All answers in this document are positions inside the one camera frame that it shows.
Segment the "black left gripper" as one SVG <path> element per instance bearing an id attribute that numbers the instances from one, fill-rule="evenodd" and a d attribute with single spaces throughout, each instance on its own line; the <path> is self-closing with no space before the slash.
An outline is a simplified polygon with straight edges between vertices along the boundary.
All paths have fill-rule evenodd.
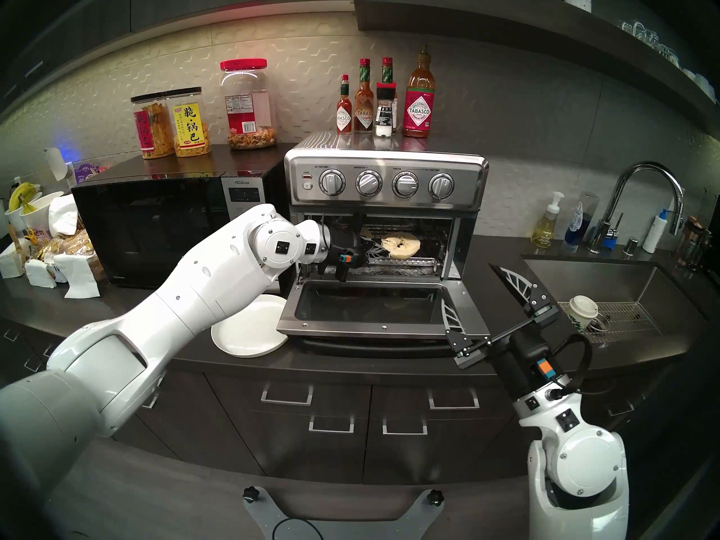
<path id="1" fill-rule="evenodd" d="M 350 269 L 360 269 L 368 260 L 392 260 L 382 241 L 366 236 L 362 239 L 365 219 L 365 214 L 353 214 L 345 229 L 330 229 L 329 265 L 335 267 L 339 282 L 345 283 Z"/>

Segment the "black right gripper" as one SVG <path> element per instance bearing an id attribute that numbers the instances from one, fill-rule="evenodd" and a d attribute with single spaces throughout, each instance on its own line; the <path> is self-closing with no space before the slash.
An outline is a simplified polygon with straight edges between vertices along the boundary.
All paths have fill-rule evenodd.
<path id="1" fill-rule="evenodd" d="M 490 331 L 475 304 L 452 297 L 441 300 L 441 317 L 446 341 L 459 369 L 488 361 L 508 396 L 518 400 L 540 390 L 561 376 L 551 363 L 552 349 L 541 331 L 559 316 L 556 302 L 540 284 L 496 264 L 490 264 L 503 286 L 522 307 L 526 318 L 490 338 Z"/>

